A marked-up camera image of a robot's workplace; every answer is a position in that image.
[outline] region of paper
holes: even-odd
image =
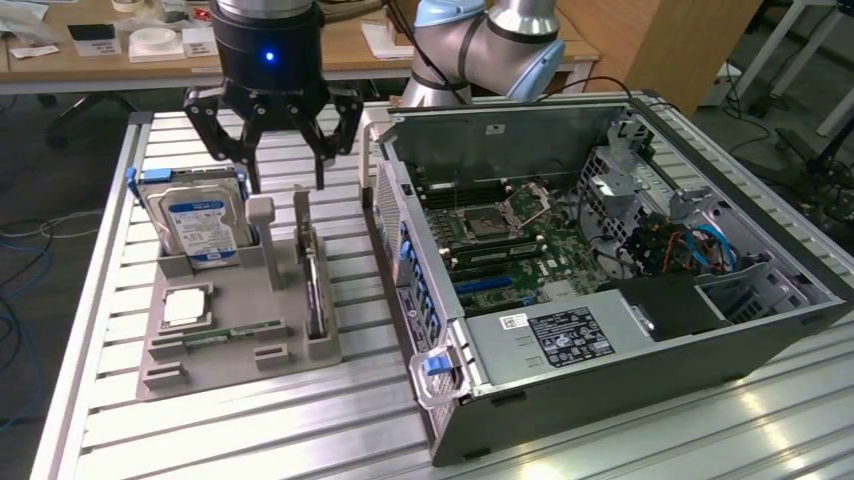
[[[37,48],[13,48],[10,52],[13,52],[15,58],[41,57],[42,55],[59,52],[59,48],[54,45],[49,45],[47,47]]]
[[[416,48],[396,45],[389,38],[389,31],[385,25],[362,23],[362,34],[372,47],[372,53],[381,60],[398,60],[413,58]]]
[[[0,0],[0,8],[26,8],[33,12],[39,20],[45,20],[45,15],[49,13],[49,6],[42,5],[39,3],[31,2],[9,2],[7,0]],[[11,32],[13,29],[6,24],[3,19],[0,19],[0,32]]]

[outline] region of hard drive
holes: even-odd
[[[129,187],[158,231],[163,254],[187,255],[194,269],[234,265],[255,243],[246,219],[245,174],[233,167],[127,173]]]

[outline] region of hard drive label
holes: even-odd
[[[203,261],[233,256],[238,250],[231,227],[223,223],[226,204],[221,201],[170,206],[173,223],[187,255]]]
[[[553,367],[566,367],[616,353],[586,307],[532,318],[529,324]]]

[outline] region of blue cable on floor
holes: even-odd
[[[45,267],[39,272],[39,274],[27,282],[25,282],[18,288],[15,288],[14,290],[11,290],[5,294],[0,294],[0,303],[6,305],[7,309],[10,310],[9,315],[0,314],[0,320],[3,320],[10,325],[10,327],[13,328],[11,332],[15,332],[15,331],[18,332],[22,343],[25,344],[25,349],[27,350],[27,353],[30,353],[30,357],[37,366],[37,393],[30,399],[30,402],[27,402],[27,405],[25,406],[25,408],[21,409],[21,411],[15,414],[15,416],[10,418],[10,420],[7,420],[6,423],[3,423],[3,425],[0,425],[0,434],[2,434],[38,407],[39,401],[42,400],[42,396],[45,394],[45,366],[42,364],[42,357],[37,352],[37,346],[33,342],[30,330],[27,329],[25,324],[19,321],[18,317],[15,316],[15,313],[10,309],[11,307],[9,307],[9,299],[25,293],[27,289],[33,288],[37,285],[37,283],[39,283],[39,281],[46,277],[49,271],[51,270],[51,266],[54,262],[53,262],[51,252],[42,248],[21,247],[18,245],[11,245],[5,242],[0,242],[0,247],[9,248],[10,250],[18,250],[22,252],[39,253],[46,259],[43,262]]]

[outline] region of aluminum extrusion table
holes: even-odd
[[[853,259],[676,112],[669,123],[835,271]],[[330,249],[346,361],[337,367],[143,403],[135,399],[158,241],[123,184],[129,166],[211,163],[183,113],[134,117],[33,478],[852,478],[854,322],[789,348],[747,379],[478,461],[436,469],[384,300],[358,201],[358,157],[338,160],[313,217]],[[226,113],[223,124],[239,129]],[[321,117],[333,128],[336,116]],[[296,184],[314,184],[296,133],[265,137],[274,232],[294,224]],[[703,178],[664,144],[656,161],[686,188]]]

